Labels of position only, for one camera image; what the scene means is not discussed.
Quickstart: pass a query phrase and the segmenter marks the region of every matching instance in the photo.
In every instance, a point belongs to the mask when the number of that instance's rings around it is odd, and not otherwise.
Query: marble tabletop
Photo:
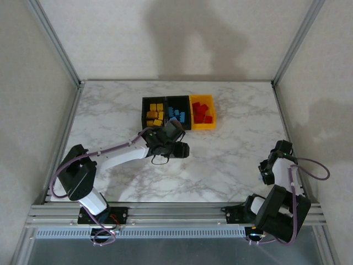
[[[186,132],[190,156],[161,166],[151,158],[126,162],[96,176],[97,190],[109,202],[241,202],[267,195],[258,165],[285,138],[269,82],[89,81],[66,152],[135,136],[142,129],[142,97],[191,94],[213,95],[217,128]],[[55,191],[64,194],[59,180]]]

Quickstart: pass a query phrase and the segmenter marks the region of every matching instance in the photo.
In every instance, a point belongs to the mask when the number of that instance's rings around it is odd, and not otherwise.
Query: cable
[[[294,165],[294,166],[300,168],[300,169],[301,169],[302,171],[304,171],[305,173],[307,173],[307,174],[308,174],[309,176],[311,176],[312,178],[317,179],[318,181],[326,181],[326,180],[329,179],[329,177],[331,176],[331,173],[330,173],[329,169],[328,169],[325,165],[321,164],[320,162],[318,162],[318,161],[316,161],[316,160],[313,160],[313,159],[310,159],[310,158],[302,158],[302,157],[299,157],[299,158],[297,158],[297,159],[298,159],[298,160],[305,160],[305,161],[309,161],[309,162],[313,162],[313,163],[315,163],[315,164],[318,164],[319,166],[323,167],[324,170],[326,170],[326,172],[327,172],[327,176],[326,176],[326,177],[324,177],[324,178],[318,178],[317,176],[311,174],[309,171],[307,171],[307,170],[306,170],[305,168],[303,168],[302,166]]]
[[[257,245],[267,244],[267,243],[272,243],[272,242],[278,241],[279,243],[283,244],[284,246],[290,246],[296,240],[297,233],[298,233],[298,216],[297,216],[297,196],[296,196],[296,189],[295,189],[295,185],[294,185],[293,172],[292,172],[294,167],[300,168],[302,171],[307,173],[310,177],[312,177],[314,179],[317,179],[319,181],[326,181],[331,176],[331,173],[330,173],[329,169],[325,165],[323,165],[322,163],[320,163],[320,162],[318,162],[316,160],[310,159],[310,158],[301,158],[300,157],[300,158],[297,158],[297,159],[298,160],[305,160],[305,161],[313,162],[315,164],[320,165],[321,167],[323,167],[326,170],[327,176],[324,177],[324,178],[319,178],[319,177],[311,174],[309,171],[307,171],[302,166],[299,166],[297,164],[292,164],[288,168],[288,177],[289,177],[290,185],[291,185],[291,189],[292,189],[292,201],[293,201],[293,234],[292,234],[292,237],[291,237],[289,242],[283,242],[282,240],[275,238],[275,239],[272,239],[272,240],[269,240],[269,241],[264,241],[264,242],[262,242],[262,240],[260,240],[260,241],[257,242]],[[251,245],[252,241],[250,240],[250,238],[247,236],[245,239],[247,241],[249,241],[249,244]]]
[[[128,147],[129,145],[131,144],[134,144],[141,136],[142,134],[147,131],[147,130],[150,130],[152,129],[151,127],[147,127],[147,128],[144,128],[131,142],[126,142],[124,144],[121,144],[121,145],[117,145],[117,146],[114,146],[114,147],[111,147],[111,148],[108,148],[108,149],[105,149],[105,150],[102,150],[100,151],[100,154],[103,155],[105,153],[109,153],[109,152],[113,152],[113,151],[116,151],[116,150],[119,150],[121,148],[124,148],[124,147]],[[61,167],[59,167],[57,169],[57,171],[55,172],[55,174],[52,176],[51,180],[50,180],[50,184],[49,184],[49,190],[52,194],[52,196],[54,198],[57,198],[57,199],[62,199],[62,198],[65,198],[67,197],[67,194],[65,195],[57,195],[55,192],[54,192],[54,183],[55,183],[55,180],[57,178],[57,176],[61,173],[61,171],[63,171],[65,168],[67,168],[69,165],[71,165],[72,163],[80,160],[80,159],[83,159],[83,158],[86,158],[86,157],[90,157],[90,156],[96,156],[96,155],[99,155],[99,151],[97,152],[92,152],[92,153],[85,153],[83,155],[80,155],[80,156],[77,156],[71,160],[69,160],[68,162],[66,162],[64,165],[62,165]]]
[[[89,215],[89,217],[97,224],[101,227],[101,230],[99,230],[97,233],[95,233],[94,237],[93,237],[93,244],[96,245],[96,244],[99,244],[100,246],[104,246],[104,245],[108,245],[108,244],[111,244],[113,243],[115,240],[116,240],[116,237],[115,237],[115,232],[113,231],[110,231],[108,228],[104,227],[95,217],[94,215],[83,205],[81,205],[83,209],[85,209],[85,211],[87,212],[87,214]],[[113,237],[113,240],[111,241],[105,241],[105,242],[102,242],[102,243],[97,243],[96,242],[96,239],[97,239],[97,236],[103,232],[107,232],[109,233],[112,237]]]
[[[70,166],[72,163],[74,163],[74,162],[76,162],[76,161],[78,161],[78,160],[81,160],[81,159],[83,159],[83,158],[86,158],[86,157],[97,156],[97,155],[103,155],[103,154],[105,154],[105,153],[114,152],[114,151],[119,150],[119,149],[122,149],[122,148],[124,148],[124,147],[128,147],[128,146],[130,146],[131,144],[134,144],[134,143],[142,136],[142,134],[143,134],[145,131],[150,130],[150,129],[153,129],[153,128],[151,128],[151,127],[146,127],[146,128],[144,128],[131,142],[126,142],[126,143],[124,143],[124,144],[117,145],[117,146],[114,146],[114,147],[111,147],[111,148],[108,148],[108,149],[105,149],[105,150],[102,150],[102,151],[97,151],[97,152],[92,152],[92,153],[85,153],[85,154],[83,154],[83,155],[77,156],[77,157],[75,157],[75,158],[69,160],[68,162],[66,162],[64,165],[62,165],[61,167],[59,167],[59,168],[56,170],[55,174],[54,174],[54,175],[51,177],[51,179],[50,179],[49,190],[50,190],[52,196],[53,196],[54,198],[57,198],[57,199],[63,199],[63,198],[65,198],[65,197],[67,197],[67,194],[65,194],[65,195],[57,195],[57,194],[54,192],[54,183],[55,183],[55,180],[56,180],[57,176],[61,173],[61,171],[63,171],[64,169],[66,169],[66,168],[67,168],[68,166]],[[113,242],[116,240],[115,233],[114,233],[113,231],[110,231],[110,230],[107,229],[106,227],[104,227],[104,226],[94,217],[94,215],[93,215],[85,206],[83,206],[83,205],[81,205],[81,206],[82,206],[83,209],[85,209],[85,211],[87,212],[87,214],[89,215],[89,217],[90,217],[97,225],[99,225],[99,226],[102,228],[101,230],[99,230],[99,231],[94,235],[94,237],[93,237],[93,244],[94,244],[94,245],[99,244],[100,246],[104,246],[104,245],[108,245],[108,244],[113,243]],[[104,231],[107,232],[107,233],[109,233],[109,234],[113,237],[113,240],[111,240],[111,241],[105,241],[105,242],[103,242],[103,243],[97,243],[97,242],[96,242],[97,236],[100,235],[100,234],[101,234],[102,232],[104,232]]]

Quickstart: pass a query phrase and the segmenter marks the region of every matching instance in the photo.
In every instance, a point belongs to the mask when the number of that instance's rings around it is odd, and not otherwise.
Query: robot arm
[[[108,216],[109,204],[93,187],[95,175],[127,161],[149,156],[186,158],[189,156],[189,146],[181,141],[177,142],[177,139],[184,135],[185,131],[181,125],[171,121],[163,128],[146,130],[137,141],[129,140],[129,144],[124,148],[105,154],[100,151],[109,147],[90,150],[90,153],[96,152],[97,155],[73,162],[59,173],[58,178],[71,201],[78,201],[102,221]],[[60,166],[87,152],[82,145],[73,146]]]
[[[305,217],[311,207],[311,202],[306,198],[298,183],[297,168],[292,168],[293,183],[288,177],[288,169],[293,164],[298,164],[297,159],[290,155],[292,144],[285,140],[278,141],[276,147],[271,150],[267,160],[260,163],[259,169],[266,185],[274,184],[266,198],[253,194],[248,196],[241,205],[225,207],[227,223],[229,224],[254,224],[256,230],[249,228],[249,238],[260,241],[264,231],[290,242],[293,235],[293,224],[297,223],[299,232]],[[296,219],[293,216],[292,186],[296,195]]]

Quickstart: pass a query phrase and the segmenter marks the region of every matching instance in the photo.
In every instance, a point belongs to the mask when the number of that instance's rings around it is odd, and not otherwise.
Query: black mounting bracket
[[[247,200],[235,206],[222,207],[221,211],[226,213],[227,224],[249,224],[252,226],[256,215],[250,210],[253,200],[257,196],[248,196]]]
[[[110,207],[109,208],[109,213],[106,218],[104,218],[104,221],[99,220],[99,217],[96,216],[96,218],[101,222],[102,225],[126,225],[126,220],[127,220],[127,215],[128,215],[128,208],[127,207]],[[95,222],[89,217],[87,214],[86,210],[81,208],[79,210],[79,215],[77,219],[77,224],[78,225],[94,225]]]

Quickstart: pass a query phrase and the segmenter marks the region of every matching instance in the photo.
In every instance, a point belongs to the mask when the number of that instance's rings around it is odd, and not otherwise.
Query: yellow block
[[[147,119],[157,119],[158,112],[147,112]]]
[[[161,120],[154,120],[154,121],[153,121],[153,125],[155,125],[155,126],[161,126],[161,125],[162,125],[162,121],[161,121]]]
[[[162,112],[163,111],[163,103],[158,103],[157,104],[157,111]]]
[[[150,105],[149,105],[149,110],[152,111],[152,112],[156,112],[156,111],[157,111],[157,106],[156,106],[156,104],[150,104]]]
[[[158,112],[158,120],[163,120],[163,112]]]
[[[153,127],[153,120],[147,121],[147,127]]]

